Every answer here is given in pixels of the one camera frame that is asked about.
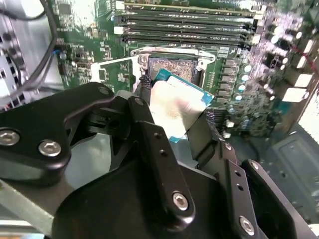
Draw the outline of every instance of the chip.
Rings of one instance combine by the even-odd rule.
[[[65,3],[60,4],[59,5],[59,12],[61,15],[71,15],[72,14],[71,5],[65,4]]]

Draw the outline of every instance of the wire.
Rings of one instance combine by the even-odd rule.
[[[20,20],[20,21],[35,21],[39,20],[40,18],[44,17],[45,11],[40,13],[38,16],[33,16],[33,17],[27,17],[27,16],[18,16],[15,15],[14,13],[6,10],[6,9],[0,9],[0,14],[5,15],[13,20]]]
[[[49,70],[51,68],[51,65],[52,65],[52,62],[53,62],[53,58],[54,58],[54,55],[51,55],[51,57],[49,58],[49,61],[46,64],[46,68],[45,68],[45,70],[43,72],[43,75],[42,75],[41,79],[39,80],[39,82],[36,84],[35,87],[31,88],[32,90],[38,89],[43,84],[43,82],[45,81],[45,79],[46,79],[46,77],[47,77],[47,75],[49,73]]]
[[[32,84],[36,81],[36,79],[39,77],[39,75],[41,74],[41,72],[44,69],[46,63],[48,62],[50,56],[52,55],[52,52],[54,51],[55,43],[57,40],[57,29],[56,29],[56,25],[54,22],[54,16],[53,16],[51,10],[49,9],[49,7],[47,6],[46,1],[40,0],[40,2],[42,4],[44,11],[46,12],[46,15],[48,18],[48,22],[49,22],[50,30],[51,30],[51,35],[52,35],[52,40],[49,44],[48,49],[44,53],[39,65],[35,68],[34,72],[31,74],[29,79],[23,85],[19,86],[17,88],[17,90],[14,91],[11,95],[1,97],[0,98],[0,105],[7,105],[13,99],[20,96],[25,90],[30,88],[32,86]]]
[[[4,50],[3,49],[4,54],[8,55],[8,57],[10,58],[10,60],[12,61],[13,65],[15,66],[15,72],[17,73],[17,78],[18,78],[18,85],[20,86],[22,83],[22,75],[21,75],[21,71],[18,67],[18,63],[15,60],[15,58],[9,53],[9,51]]]

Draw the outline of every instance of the green circuit board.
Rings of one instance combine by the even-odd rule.
[[[270,28],[304,23],[283,0],[51,0],[51,8],[65,88],[98,81],[133,91],[141,75],[165,68],[213,94],[212,105],[235,122],[232,134],[253,136],[270,134],[278,113],[260,81],[283,71],[265,66],[264,56],[293,57],[271,43]]]

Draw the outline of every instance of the black capacitor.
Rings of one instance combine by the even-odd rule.
[[[276,46],[278,46],[279,48],[285,51],[289,51],[291,47],[291,43],[283,38],[279,38],[279,40],[276,43]]]
[[[301,31],[295,31],[295,30],[291,30],[291,29],[286,30],[285,34],[291,35],[295,39],[299,39],[303,35],[303,33]]]

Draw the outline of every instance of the screw hole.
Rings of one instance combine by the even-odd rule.
[[[235,171],[235,174],[236,174],[238,177],[241,177],[241,174],[240,174],[238,171]]]
[[[154,136],[155,136],[155,138],[157,138],[157,139],[160,139],[160,138],[161,138],[161,134],[159,134],[159,133],[155,133]]]
[[[237,183],[236,186],[240,191],[244,191],[244,188],[240,184]]]
[[[168,156],[168,154],[163,149],[161,149],[159,153],[161,154],[161,156],[164,156],[164,157]]]

